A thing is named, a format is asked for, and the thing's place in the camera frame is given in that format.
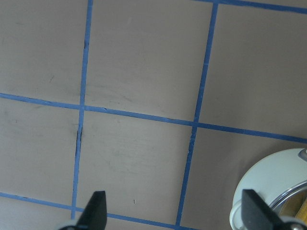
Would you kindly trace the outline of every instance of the black plastic part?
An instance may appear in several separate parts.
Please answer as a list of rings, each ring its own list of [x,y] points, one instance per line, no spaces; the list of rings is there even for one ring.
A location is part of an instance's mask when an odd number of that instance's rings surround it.
[[[60,230],[104,230],[106,214],[106,193],[96,191],[87,203],[76,226],[66,226]]]
[[[242,191],[241,217],[248,230],[307,230],[298,222],[284,223],[252,189]]]

